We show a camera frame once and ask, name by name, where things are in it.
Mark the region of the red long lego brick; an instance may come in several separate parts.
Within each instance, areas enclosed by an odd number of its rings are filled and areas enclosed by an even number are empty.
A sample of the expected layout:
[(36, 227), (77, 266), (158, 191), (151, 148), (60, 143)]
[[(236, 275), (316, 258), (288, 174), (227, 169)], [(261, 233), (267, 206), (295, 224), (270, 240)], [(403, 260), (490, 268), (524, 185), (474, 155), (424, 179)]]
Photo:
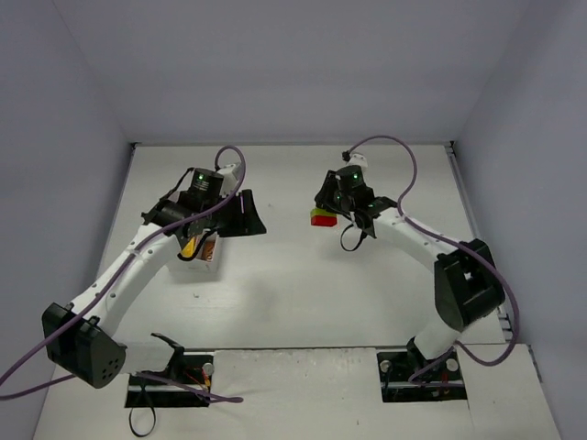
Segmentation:
[(311, 216), (311, 225), (317, 227), (334, 227), (338, 224), (335, 215), (316, 214)]

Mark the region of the brown lego plate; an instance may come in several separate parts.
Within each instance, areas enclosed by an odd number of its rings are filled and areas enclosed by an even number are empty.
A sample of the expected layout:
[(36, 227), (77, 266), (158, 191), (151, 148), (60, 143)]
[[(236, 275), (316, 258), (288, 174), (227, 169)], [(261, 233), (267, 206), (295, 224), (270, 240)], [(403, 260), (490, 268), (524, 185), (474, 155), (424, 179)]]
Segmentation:
[(206, 241), (201, 251), (201, 260), (210, 262), (214, 259), (215, 241)]

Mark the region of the yellow curved lego piece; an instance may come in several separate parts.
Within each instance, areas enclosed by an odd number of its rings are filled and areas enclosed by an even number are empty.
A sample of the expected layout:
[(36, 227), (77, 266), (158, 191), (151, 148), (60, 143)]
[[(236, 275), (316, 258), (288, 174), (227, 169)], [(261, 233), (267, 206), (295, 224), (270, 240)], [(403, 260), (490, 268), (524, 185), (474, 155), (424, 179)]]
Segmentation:
[(195, 252), (196, 244), (194, 240), (189, 241), (181, 251), (183, 258), (190, 258)]

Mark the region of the green stepped lego brick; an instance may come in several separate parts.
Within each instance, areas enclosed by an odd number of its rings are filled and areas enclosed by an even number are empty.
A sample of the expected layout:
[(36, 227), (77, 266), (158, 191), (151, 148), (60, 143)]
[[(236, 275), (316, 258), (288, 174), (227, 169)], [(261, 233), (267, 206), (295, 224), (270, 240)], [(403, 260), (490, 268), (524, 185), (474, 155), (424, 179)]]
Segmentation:
[(318, 208), (318, 207), (313, 208), (311, 210), (311, 214), (310, 215), (312, 217), (315, 217), (315, 216), (334, 217), (334, 218), (337, 217), (337, 214), (336, 213), (332, 213), (332, 212), (330, 212), (328, 210), (321, 209), (321, 208)]

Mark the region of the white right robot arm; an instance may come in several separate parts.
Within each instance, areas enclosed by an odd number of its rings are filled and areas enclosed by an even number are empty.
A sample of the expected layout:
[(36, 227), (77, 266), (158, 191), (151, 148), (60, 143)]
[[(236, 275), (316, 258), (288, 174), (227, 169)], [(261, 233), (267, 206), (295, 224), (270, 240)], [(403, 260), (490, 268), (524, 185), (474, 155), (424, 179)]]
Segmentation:
[(350, 220), (361, 238), (384, 240), (431, 271), (435, 311), (406, 346), (416, 369), (445, 355), (465, 330), (504, 303), (504, 288), (483, 241), (459, 242), (426, 229), (398, 202), (375, 195), (360, 166), (328, 171), (315, 202), (318, 209)]

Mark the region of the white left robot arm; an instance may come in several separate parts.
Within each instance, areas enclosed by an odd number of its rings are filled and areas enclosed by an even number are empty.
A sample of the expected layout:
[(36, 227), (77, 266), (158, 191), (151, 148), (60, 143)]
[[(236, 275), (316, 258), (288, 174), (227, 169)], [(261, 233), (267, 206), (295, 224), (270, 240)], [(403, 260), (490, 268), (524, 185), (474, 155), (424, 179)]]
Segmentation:
[(66, 305), (52, 303), (41, 316), (48, 358), (95, 389), (130, 371), (127, 348), (115, 334), (163, 266), (204, 232), (249, 237), (267, 231), (252, 192), (241, 187), (243, 163), (189, 171), (188, 188), (173, 187), (143, 214), (131, 242), (92, 287)]

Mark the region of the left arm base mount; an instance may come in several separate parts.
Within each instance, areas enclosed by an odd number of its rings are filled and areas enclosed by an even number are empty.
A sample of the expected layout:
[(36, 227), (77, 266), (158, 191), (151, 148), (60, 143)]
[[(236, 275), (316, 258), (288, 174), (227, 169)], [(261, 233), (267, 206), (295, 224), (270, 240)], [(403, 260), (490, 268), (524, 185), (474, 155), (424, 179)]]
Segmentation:
[[(130, 432), (139, 439), (150, 436), (157, 426), (159, 408), (207, 408), (216, 403), (242, 403), (239, 396), (222, 396), (212, 392), (215, 373), (214, 355), (189, 353), (184, 346), (161, 333), (153, 337), (172, 349), (172, 355), (161, 371), (144, 370), (131, 375), (127, 383), (125, 407)], [(147, 409), (152, 417), (150, 428), (141, 432), (134, 424), (133, 412)]]

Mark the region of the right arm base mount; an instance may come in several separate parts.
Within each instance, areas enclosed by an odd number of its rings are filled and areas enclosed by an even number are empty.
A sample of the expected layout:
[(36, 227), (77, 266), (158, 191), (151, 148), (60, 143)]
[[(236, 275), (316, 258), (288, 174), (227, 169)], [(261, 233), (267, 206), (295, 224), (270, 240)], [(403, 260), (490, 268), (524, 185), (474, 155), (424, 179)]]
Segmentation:
[(468, 394), (455, 351), (444, 356), (431, 369), (419, 370), (400, 350), (376, 353), (383, 403), (466, 401)]

